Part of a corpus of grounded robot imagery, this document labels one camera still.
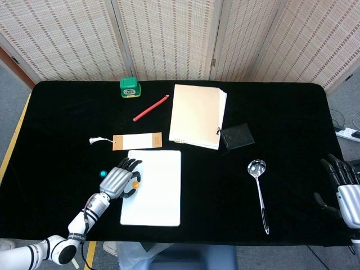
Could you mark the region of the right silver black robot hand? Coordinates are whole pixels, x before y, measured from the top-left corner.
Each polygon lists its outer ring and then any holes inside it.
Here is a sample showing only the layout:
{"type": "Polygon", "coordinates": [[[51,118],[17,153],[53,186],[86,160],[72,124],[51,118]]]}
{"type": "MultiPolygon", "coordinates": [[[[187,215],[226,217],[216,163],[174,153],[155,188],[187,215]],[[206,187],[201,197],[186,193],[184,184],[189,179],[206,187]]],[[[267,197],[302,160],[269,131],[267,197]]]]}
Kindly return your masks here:
{"type": "Polygon", "coordinates": [[[327,205],[319,193],[313,194],[315,201],[335,218],[341,218],[351,228],[359,229],[359,172],[347,162],[328,155],[328,159],[321,159],[327,176],[332,184],[339,208],[327,205]]]}

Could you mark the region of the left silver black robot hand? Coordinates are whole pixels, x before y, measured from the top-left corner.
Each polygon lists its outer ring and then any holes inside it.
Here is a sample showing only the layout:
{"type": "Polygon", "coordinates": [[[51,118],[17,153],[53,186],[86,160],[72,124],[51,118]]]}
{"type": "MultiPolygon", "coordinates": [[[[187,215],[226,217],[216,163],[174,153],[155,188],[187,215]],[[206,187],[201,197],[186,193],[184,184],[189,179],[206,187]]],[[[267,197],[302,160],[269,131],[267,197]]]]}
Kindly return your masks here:
{"type": "Polygon", "coordinates": [[[121,160],[100,183],[100,192],[107,194],[110,199],[128,199],[133,196],[141,183],[140,172],[134,171],[140,163],[142,160],[129,157],[121,160]]]}

